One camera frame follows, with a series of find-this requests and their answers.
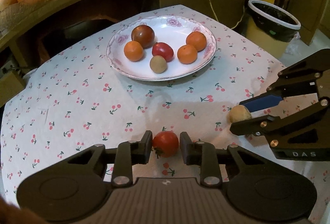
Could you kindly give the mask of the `small orange tangerine back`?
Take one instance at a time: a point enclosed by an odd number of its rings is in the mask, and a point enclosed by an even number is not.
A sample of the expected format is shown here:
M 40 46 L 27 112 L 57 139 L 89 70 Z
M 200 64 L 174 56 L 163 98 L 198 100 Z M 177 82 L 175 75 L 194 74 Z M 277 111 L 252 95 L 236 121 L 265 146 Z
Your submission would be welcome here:
M 144 49 L 137 41 L 129 41 L 124 47 L 124 55 L 132 62 L 137 62 L 143 58 Z

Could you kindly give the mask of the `cherry print tablecloth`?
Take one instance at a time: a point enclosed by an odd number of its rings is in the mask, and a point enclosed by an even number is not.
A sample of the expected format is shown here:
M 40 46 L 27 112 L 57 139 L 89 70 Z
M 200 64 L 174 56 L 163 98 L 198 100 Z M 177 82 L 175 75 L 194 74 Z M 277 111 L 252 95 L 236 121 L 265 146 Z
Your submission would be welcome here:
M 27 76 L 27 87 L 5 106 L 1 125 L 1 206 L 17 207 L 28 176 L 93 144 L 116 147 L 156 134 L 188 132 L 217 148 L 238 144 L 274 160 L 263 137 L 234 136 L 226 119 L 239 101 L 265 91 L 284 65 L 230 28 L 184 6 L 155 15 L 191 17 L 217 40 L 214 59 L 169 82 L 122 76 L 106 57 L 115 24 L 69 47 Z

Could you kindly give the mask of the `white floral plate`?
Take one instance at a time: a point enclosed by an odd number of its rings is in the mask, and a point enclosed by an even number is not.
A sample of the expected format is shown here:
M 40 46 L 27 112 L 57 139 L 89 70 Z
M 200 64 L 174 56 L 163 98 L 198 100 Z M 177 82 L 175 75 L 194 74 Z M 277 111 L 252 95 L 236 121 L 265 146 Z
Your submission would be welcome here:
M 213 33 L 181 16 L 153 16 L 124 25 L 111 38 L 107 57 L 113 68 L 140 81 L 168 81 L 204 68 L 214 57 Z

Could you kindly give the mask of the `glass fruit bowl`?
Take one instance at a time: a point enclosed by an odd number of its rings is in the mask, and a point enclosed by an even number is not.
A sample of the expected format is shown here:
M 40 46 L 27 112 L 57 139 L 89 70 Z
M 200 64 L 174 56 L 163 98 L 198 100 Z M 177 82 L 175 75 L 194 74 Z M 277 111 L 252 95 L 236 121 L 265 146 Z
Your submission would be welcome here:
M 33 11 L 45 5 L 49 0 L 24 0 L 9 5 L 1 11 L 1 32 L 8 30 L 27 18 Z

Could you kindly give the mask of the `large dark red tomato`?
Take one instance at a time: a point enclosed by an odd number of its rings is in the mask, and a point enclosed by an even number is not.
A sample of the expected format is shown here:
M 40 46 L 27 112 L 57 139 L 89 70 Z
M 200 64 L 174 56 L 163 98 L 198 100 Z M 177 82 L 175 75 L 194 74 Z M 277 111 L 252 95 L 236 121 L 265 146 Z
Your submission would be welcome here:
M 147 25 L 139 25 L 131 32 L 132 41 L 137 41 L 143 48 L 151 47 L 154 44 L 154 30 Z

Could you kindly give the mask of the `small red tomato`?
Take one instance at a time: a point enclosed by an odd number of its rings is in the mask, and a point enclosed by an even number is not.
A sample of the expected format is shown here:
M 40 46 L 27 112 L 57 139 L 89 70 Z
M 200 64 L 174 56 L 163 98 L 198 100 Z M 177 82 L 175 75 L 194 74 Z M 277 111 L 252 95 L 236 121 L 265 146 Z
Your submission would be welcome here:
M 167 43 L 158 42 L 152 47 L 152 55 L 160 55 L 164 57 L 166 62 L 170 62 L 174 57 L 174 51 Z

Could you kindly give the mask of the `black waste bin white rim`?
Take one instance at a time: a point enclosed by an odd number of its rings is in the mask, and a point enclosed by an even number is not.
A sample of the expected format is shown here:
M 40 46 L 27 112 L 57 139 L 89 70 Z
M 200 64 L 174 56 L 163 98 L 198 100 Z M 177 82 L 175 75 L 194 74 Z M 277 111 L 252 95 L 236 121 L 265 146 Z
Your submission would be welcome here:
M 301 28 L 295 16 L 266 1 L 248 1 L 248 13 L 259 29 L 278 41 L 290 42 Z

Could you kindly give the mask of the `tan longan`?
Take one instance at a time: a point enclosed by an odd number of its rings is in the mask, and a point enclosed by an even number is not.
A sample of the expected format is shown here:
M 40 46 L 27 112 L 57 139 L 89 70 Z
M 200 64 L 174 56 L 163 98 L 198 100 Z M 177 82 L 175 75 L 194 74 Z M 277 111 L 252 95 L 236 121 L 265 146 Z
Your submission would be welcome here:
M 230 123 L 245 121 L 251 118 L 251 113 L 244 105 L 234 106 L 228 113 L 228 120 Z
M 164 57 L 160 55 L 153 56 L 151 58 L 149 66 L 151 70 L 156 74 L 163 73 L 167 70 L 167 62 Z

